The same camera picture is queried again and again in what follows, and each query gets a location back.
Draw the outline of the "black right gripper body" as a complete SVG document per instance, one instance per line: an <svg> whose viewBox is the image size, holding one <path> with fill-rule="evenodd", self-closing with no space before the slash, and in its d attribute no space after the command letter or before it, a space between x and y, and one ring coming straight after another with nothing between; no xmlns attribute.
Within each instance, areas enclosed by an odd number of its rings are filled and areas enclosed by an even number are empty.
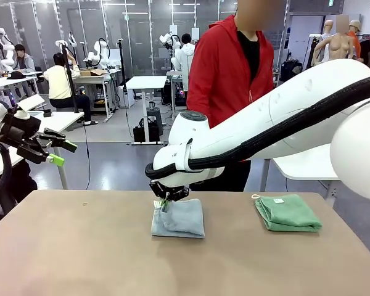
<svg viewBox="0 0 370 296"><path fill-rule="evenodd" d="M170 186L166 186L162 184L159 181L157 181L156 184L159 188L159 191L163 193L182 193L182 192L188 193L189 192L189 188L187 186L170 187Z"/></svg>

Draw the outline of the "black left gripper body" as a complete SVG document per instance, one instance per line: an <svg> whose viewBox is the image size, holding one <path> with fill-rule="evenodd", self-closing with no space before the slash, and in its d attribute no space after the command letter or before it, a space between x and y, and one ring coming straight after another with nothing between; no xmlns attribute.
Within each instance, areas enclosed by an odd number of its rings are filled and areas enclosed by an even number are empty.
<svg viewBox="0 0 370 296"><path fill-rule="evenodd" d="M19 119L13 115L6 114L0 125L0 136L2 142L18 147L38 132L41 120L31 116L29 119Z"/></svg>

